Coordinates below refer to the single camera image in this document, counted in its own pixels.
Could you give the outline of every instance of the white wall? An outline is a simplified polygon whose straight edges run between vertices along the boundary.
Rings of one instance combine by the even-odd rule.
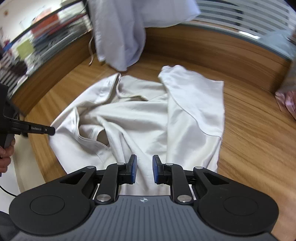
[[[61,7],[61,0],[6,0],[0,5],[0,27],[4,36],[11,40],[31,25],[31,21],[44,9],[51,7],[56,10]]]

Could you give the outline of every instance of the finger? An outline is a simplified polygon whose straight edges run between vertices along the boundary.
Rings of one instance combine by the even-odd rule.
[[[5,167],[5,168],[0,168],[0,172],[1,172],[1,173],[6,173],[6,172],[7,172],[7,167]]]
[[[10,157],[13,155],[14,152],[15,152],[15,148],[13,146],[9,146],[8,148],[5,149],[5,154],[1,155],[1,157],[2,158]]]
[[[8,165],[10,163],[11,163],[11,158],[10,157],[0,159],[0,168],[6,168],[6,167],[8,167]]]
[[[4,155],[5,154],[5,150],[0,146],[0,155]]]
[[[15,146],[15,138],[13,138],[13,140],[10,143],[11,146]]]

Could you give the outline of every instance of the circular mount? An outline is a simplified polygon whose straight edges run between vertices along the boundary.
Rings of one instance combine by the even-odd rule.
[[[192,198],[188,195],[180,195],[177,197],[177,199],[179,202],[183,202],[183,203],[190,202],[192,200]]]
[[[111,196],[108,194],[100,194],[96,198],[99,202],[107,202],[111,200]]]
[[[82,223],[90,201],[69,185],[42,185],[17,196],[9,207],[12,222],[32,235],[57,235]]]
[[[198,212],[209,226],[237,236],[271,232],[279,215],[271,197],[244,185],[207,193],[199,201]]]

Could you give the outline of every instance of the white cloth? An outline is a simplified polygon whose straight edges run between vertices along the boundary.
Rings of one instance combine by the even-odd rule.
[[[99,61],[126,71],[140,58],[145,27],[168,27],[200,14],[196,0],[89,0]]]
[[[105,169],[137,155],[136,183],[124,195],[168,195],[154,184],[152,156],[192,170],[217,170],[224,130],[223,81],[165,66],[162,83],[114,74],[84,91],[52,123],[49,143],[67,173]]]

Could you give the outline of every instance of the pink fabric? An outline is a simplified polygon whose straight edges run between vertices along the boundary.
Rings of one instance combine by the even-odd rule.
[[[286,93],[276,92],[275,98],[281,111],[287,108],[296,120],[296,91],[288,91]]]

